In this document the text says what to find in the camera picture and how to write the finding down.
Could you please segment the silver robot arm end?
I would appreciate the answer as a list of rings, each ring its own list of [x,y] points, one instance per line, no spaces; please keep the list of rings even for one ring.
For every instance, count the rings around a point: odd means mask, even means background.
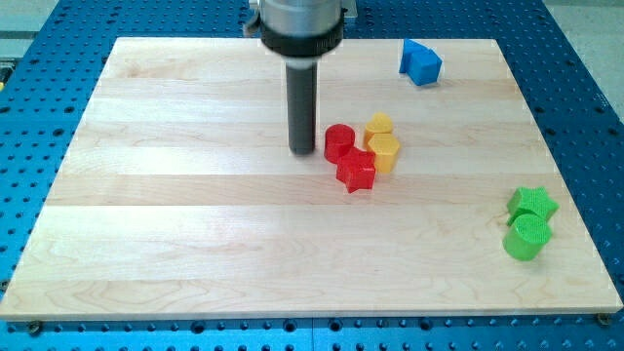
[[[268,50],[299,70],[338,47],[345,22],[358,15],[355,0],[250,0],[249,6],[244,35],[259,33]]]

